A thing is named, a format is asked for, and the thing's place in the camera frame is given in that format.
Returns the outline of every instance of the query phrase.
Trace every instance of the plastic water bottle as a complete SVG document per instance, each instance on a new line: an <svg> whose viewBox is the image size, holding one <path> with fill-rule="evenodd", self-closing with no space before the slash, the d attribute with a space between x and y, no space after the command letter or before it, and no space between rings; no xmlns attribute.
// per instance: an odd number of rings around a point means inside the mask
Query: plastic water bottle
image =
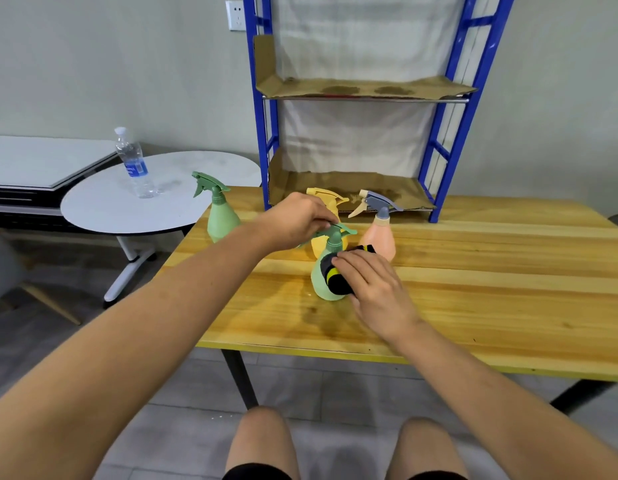
<svg viewBox="0 0 618 480"><path fill-rule="evenodd" d="M153 181L149 177L140 143L127 140L127 128L124 126L116 128L115 131L118 135L116 150L125 164L129 177L131 177L134 192L140 198L154 197L157 195L157 192Z"/></svg>

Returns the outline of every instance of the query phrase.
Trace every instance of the metal rack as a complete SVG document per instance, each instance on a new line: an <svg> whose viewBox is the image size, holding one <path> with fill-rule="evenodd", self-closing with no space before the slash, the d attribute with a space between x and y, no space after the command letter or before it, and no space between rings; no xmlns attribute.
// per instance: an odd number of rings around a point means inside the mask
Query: metal rack
<svg viewBox="0 0 618 480"><path fill-rule="evenodd" d="M260 14L257 12L257 4L256 0L243 0L244 1L244 12L245 12L245 22L247 26L247 44L249 48L249 65L251 67L251 86L253 88L253 105L255 108L255 116L256 116L256 131L258 137L258 154L260 157L260 172L262 175L262 193L264 199L265 209L270 208L269 205L269 188L267 186L268 177L269 177L269 153L278 149L280 145L280 137L278 133L278 101L276 99L266 99L259 90L256 89L256 79L255 79L255 63L254 63L254 55L253 55L253 37L258 34L272 34L273 33L273 23L271 19L271 0L261 0L261 3L258 5L261 8ZM443 100L405 100L400 98L301 98L303 100L312 100L312 101L320 101L320 100L346 100L346 101L369 101L369 100L380 100L380 101L393 101L396 103L406 103L406 102L419 102L419 103L435 103L437 104L436 112L434 113L433 123L431 125L431 131L429 132L429 138L427 141L427 145L425 147L425 152L422 157L422 163L420 165L420 171L418 173L418 181L425 191L428 199L436 206L434 210L431 211L429 215L429 222L435 223L438 222L438 218L440 216L440 211L445 201L445 197L447 197L447 192L449 191L449 185L451 184L451 180L453 179L454 172L456 171L456 167L458 165L458 160L460 160L460 154L462 153L463 147L465 145L466 137L469 133L469 128L471 128L471 122L473 120L473 116L475 114L476 108L478 107L478 103L480 102L480 97L482 95L482 90L484 88L485 82L487 80L487 76L489 75L489 69L491 68L491 64L493 62L493 58L496 55L496 50L498 48L498 44L500 42L500 37L505 28L505 23L507 21L507 17L509 16L509 12L511 11L511 6L513 5L513 0L499 0L496 11L493 15L489 16L480 16L473 18L473 10L475 8L476 0L465 0L463 5L463 10L460 15L460 21L458 24L458 28L456 31L456 37L453 42L453 46L451 48L451 53L449 56L449 62L447 64L447 70L445 71L445 76L454 80L456 78L456 71L458 69L458 62L460 60L461 53L463 51L463 47L465 45L465 39L467 35L467 31L472 27L485 27L490 26L489 35L487 36L487 40L484 46L484 51L482 52L482 56L480 62L478 64L478 68L476 74L473 78L473 83L470 83L474 88L477 88L476 92L471 94L467 94L465 96L457 97L457 98L449 98ZM269 104L269 123L271 126L270 131L267 131L267 120L266 115L267 112L265 110L265 104ZM450 150L446 149L441 142L438 140L438 134L440 132L441 124L443 122L443 117L445 114L445 108L447 104L461 104L465 106L465 110L460 119L457 133L453 142L451 144ZM437 192L435 192L435 196L429 192L427 185L425 184L425 180L427 177L427 173L429 171L429 167L432 164L432 156L434 151L437 152L441 158L443 158L447 164L445 166L444 172L441 177L440 186L438 187Z"/></svg>

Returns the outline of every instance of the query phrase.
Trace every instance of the gray tile floor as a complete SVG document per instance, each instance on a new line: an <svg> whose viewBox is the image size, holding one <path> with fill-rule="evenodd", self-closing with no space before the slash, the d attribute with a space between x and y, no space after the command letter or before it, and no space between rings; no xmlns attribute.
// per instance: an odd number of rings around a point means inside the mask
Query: gray tile floor
<svg viewBox="0 0 618 480"><path fill-rule="evenodd" d="M122 268L122 251L97 246L16 242L37 262L31 281L85 320L101 313L102 297ZM147 263L137 287L166 256ZM0 308L0 396L76 330L17 290L16 310ZM453 434L474 479L505 479L489 455L416 371L403 365L245 353L262 404L286 418L305 479L384 478L397 429L409 416L431 417ZM512 376L545 399L571 380ZM244 412L220 351L195 349L129 423L107 453L98 480L220 478ZM574 419L618 448L618 386Z"/></svg>

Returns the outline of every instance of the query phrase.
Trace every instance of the blue label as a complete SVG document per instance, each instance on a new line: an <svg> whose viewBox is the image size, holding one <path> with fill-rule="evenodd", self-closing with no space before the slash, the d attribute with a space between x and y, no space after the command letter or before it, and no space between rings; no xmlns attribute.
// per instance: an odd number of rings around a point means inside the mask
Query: blue label
<svg viewBox="0 0 618 480"><path fill-rule="evenodd" d="M147 172L147 167L144 161L125 163L125 168L127 169L129 177L144 177L147 173L149 173Z"/></svg>

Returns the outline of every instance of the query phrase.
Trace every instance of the wooden table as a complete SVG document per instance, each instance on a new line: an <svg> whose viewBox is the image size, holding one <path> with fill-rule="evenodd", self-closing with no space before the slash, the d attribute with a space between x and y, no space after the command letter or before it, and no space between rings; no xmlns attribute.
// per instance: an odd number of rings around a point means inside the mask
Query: wooden table
<svg viewBox="0 0 618 480"><path fill-rule="evenodd" d="M226 195L242 221L262 193ZM164 268L211 245L207 211ZM392 215L393 265L423 316L503 372L618 381L618 227L572 201L448 197L438 224ZM359 231L372 216L343 219ZM313 292L310 245L263 259L198 346L405 362L348 300Z"/></svg>

